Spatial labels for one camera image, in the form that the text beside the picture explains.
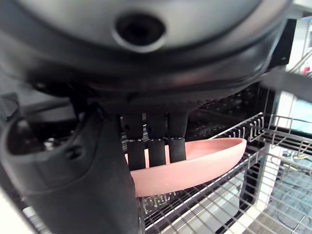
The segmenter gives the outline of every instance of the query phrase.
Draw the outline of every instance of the pink plate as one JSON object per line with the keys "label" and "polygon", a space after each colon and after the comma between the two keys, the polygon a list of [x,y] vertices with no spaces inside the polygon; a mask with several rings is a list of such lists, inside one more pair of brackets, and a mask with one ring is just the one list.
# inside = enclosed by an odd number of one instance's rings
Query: pink plate
{"label": "pink plate", "polygon": [[191,141],[185,144],[187,160],[170,163],[167,145],[166,165],[152,168],[149,168],[148,150],[145,150],[146,169],[131,171],[136,195],[166,194],[212,180],[235,166],[245,148],[246,140],[241,138]]}

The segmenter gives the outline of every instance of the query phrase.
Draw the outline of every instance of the robotic hand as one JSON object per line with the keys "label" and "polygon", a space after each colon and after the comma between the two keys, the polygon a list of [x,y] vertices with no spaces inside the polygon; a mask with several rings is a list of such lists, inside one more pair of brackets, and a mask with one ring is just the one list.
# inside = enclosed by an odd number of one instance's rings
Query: robotic hand
{"label": "robotic hand", "polygon": [[184,160],[187,113],[257,80],[291,3],[1,1],[0,66],[23,83],[1,162],[52,233],[143,232],[129,171],[145,167],[142,114],[150,166],[165,143]]}

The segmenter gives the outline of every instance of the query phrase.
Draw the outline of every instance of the black plastic housing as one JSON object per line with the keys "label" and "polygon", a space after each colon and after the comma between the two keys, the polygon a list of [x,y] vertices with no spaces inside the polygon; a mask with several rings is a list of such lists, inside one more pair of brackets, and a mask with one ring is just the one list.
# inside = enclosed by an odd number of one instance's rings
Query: black plastic housing
{"label": "black plastic housing", "polygon": [[87,113],[75,133],[50,151],[18,141],[30,139],[19,131],[20,119],[3,132],[2,164],[54,234],[140,232],[134,182],[117,131],[101,116]]}

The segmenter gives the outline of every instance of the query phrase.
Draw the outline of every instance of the dish rack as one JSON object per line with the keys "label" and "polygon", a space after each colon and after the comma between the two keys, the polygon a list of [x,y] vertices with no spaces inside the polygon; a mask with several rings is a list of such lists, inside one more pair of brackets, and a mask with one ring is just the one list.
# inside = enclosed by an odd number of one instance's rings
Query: dish rack
{"label": "dish rack", "polygon": [[312,126],[259,113],[212,137],[245,138],[242,159],[213,181],[143,198],[145,232],[312,233],[312,136],[292,129],[295,122]]}

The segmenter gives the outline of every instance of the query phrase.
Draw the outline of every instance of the circular hole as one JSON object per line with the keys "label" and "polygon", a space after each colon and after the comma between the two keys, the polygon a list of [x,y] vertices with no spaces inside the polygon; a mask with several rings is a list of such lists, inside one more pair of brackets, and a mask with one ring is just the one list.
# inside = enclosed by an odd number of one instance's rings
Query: circular hole
{"label": "circular hole", "polygon": [[67,150],[65,156],[68,160],[74,160],[82,155],[82,148],[80,146],[74,146]]}
{"label": "circular hole", "polygon": [[135,14],[118,19],[116,31],[129,44],[148,46],[157,42],[165,34],[165,26],[155,17]]}

